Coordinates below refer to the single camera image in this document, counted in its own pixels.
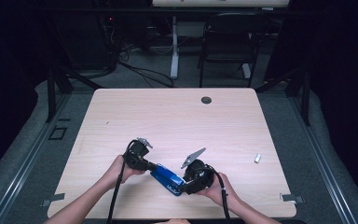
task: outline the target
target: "black chair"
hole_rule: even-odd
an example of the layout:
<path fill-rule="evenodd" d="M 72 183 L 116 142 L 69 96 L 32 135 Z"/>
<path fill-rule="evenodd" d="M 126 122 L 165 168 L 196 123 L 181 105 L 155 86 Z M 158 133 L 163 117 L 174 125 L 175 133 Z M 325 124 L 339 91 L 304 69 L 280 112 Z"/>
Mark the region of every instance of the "black chair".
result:
<path fill-rule="evenodd" d="M 261 14 L 220 13 L 207 20 L 199 59 L 200 87 L 204 63 L 251 64 L 251 87 L 259 42 L 269 28 L 269 18 Z"/>

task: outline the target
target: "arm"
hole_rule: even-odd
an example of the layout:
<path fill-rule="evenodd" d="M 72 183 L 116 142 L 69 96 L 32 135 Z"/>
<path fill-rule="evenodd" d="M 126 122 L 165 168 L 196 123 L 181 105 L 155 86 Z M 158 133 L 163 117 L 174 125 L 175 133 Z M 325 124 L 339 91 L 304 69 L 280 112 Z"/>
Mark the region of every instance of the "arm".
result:
<path fill-rule="evenodd" d="M 100 198 L 108 190 L 115 187 L 123 162 L 123 157 L 121 155 L 117 156 L 106 173 L 91 188 L 73 202 L 66 205 L 45 223 L 81 223 Z M 126 164 L 121 183 L 126 182 L 131 175 L 141 175 L 144 172 L 145 171 L 133 170 Z"/>
<path fill-rule="evenodd" d="M 223 179 L 226 188 L 227 194 L 227 206 L 228 210 L 240 217 L 243 221 L 248 224 L 252 223 L 263 223 L 263 224 L 275 224 L 279 223 L 278 221 L 265 216 L 264 214 L 255 210 L 251 205 L 244 202 L 232 188 L 230 182 L 226 175 L 219 173 Z M 222 189 L 220 188 L 219 181 L 217 176 L 214 176 L 213 184 L 208 189 L 203 189 L 197 194 L 203 195 L 210 198 L 214 203 L 223 206 L 222 201 Z"/>

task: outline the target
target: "desk leg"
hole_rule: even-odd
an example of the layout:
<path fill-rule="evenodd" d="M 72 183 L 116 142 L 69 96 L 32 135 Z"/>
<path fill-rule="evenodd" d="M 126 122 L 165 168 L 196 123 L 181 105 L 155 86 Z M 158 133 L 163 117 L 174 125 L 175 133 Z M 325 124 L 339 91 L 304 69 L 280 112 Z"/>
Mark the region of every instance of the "desk leg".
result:
<path fill-rule="evenodd" d="M 178 78 L 179 54 L 178 54 L 178 36 L 176 33 L 176 17 L 172 18 L 172 64 L 171 78 Z"/>

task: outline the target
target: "blue tool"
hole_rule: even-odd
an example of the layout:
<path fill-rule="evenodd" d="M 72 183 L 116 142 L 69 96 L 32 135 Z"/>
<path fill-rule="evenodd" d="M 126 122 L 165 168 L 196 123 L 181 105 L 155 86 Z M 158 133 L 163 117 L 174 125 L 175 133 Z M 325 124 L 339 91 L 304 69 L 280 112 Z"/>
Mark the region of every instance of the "blue tool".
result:
<path fill-rule="evenodd" d="M 173 195 L 180 196 L 182 194 L 179 188 L 186 183 L 185 180 L 163 165 L 157 164 L 156 170 L 150 174 Z"/>

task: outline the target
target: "wooden table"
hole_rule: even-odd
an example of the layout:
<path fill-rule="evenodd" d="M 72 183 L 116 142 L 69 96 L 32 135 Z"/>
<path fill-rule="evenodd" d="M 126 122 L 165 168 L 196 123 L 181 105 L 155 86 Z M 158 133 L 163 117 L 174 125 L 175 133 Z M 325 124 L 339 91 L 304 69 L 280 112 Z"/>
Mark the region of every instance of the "wooden table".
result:
<path fill-rule="evenodd" d="M 204 104 L 204 96 L 212 102 Z M 136 137 L 154 147 L 145 159 L 179 176 L 186 156 L 206 147 L 199 159 L 227 174 L 255 209 L 270 217 L 296 214 L 292 203 L 280 199 L 290 190 L 254 90 L 111 89 L 94 93 L 56 190 L 65 198 L 51 203 L 48 216 L 91 187 Z M 254 162 L 257 153 L 260 163 Z M 112 195 L 106 193 L 87 218 L 107 218 Z M 224 213 L 203 196 L 173 196 L 146 172 L 120 187 L 113 217 L 224 218 Z"/>

